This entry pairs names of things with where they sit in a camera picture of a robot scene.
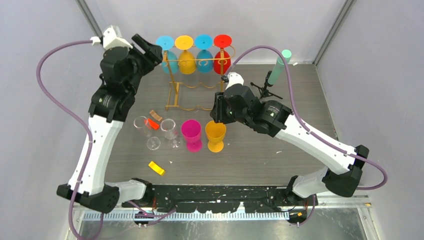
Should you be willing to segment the yellow wine glass front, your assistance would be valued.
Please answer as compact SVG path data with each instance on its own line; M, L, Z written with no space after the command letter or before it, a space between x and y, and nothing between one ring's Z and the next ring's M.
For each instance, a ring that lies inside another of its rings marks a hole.
M205 133L208 139L207 147L213 153L219 153L224 148L224 137L227 128L223 123L215 123L213 120L209 121L205 126Z

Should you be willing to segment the pink wine glass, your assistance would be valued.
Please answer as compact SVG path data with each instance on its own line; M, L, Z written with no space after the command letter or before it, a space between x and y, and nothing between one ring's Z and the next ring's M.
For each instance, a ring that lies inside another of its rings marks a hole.
M181 133L186 141L186 147L189 152L199 152L202 147L202 126L195 119L188 119L181 125Z

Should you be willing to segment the clear wine glass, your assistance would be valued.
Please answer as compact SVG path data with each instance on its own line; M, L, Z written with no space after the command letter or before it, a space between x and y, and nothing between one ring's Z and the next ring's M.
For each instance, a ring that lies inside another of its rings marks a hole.
M146 138L146 147L149 150L158 150L161 146L161 140L154 136L155 129L151 126L149 118L138 116L133 121L133 126Z
M178 127L173 119L164 119L160 123L160 130L164 137L168 140L168 145L171 149L176 150L181 146Z

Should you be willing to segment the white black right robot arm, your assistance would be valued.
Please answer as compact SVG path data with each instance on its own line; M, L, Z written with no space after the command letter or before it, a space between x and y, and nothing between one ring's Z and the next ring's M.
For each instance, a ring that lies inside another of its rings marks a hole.
M332 146L341 148L341 142L300 124L293 111L282 103L261 102L248 86L236 83L214 94L210 116L216 123L239 122L259 134L293 144L325 165L316 172L290 179L285 198L291 205L299 205L309 196L327 191L349 198L357 190L364 163L355 148L348 146L346 153L337 151Z

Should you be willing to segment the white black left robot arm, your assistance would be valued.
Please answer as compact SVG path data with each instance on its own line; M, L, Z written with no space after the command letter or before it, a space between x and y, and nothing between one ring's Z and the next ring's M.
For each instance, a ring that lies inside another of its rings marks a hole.
M139 34L133 43L116 43L103 36L106 44L100 61L101 85L89 105L89 133L68 183L59 185L56 194L103 214L118 203L135 200L141 207L153 202L151 183L132 178L123 182L105 182L105 173L115 140L135 103L141 79L162 60L162 48Z

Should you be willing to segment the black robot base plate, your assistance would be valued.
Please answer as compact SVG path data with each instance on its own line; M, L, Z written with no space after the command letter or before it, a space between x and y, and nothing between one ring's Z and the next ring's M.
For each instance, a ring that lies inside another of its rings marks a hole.
M317 197L295 198L284 186L264 185L150 185L141 200L134 200L141 208L167 213L213 214L234 213L244 207L245 213L278 213L283 207L305 207L318 203Z

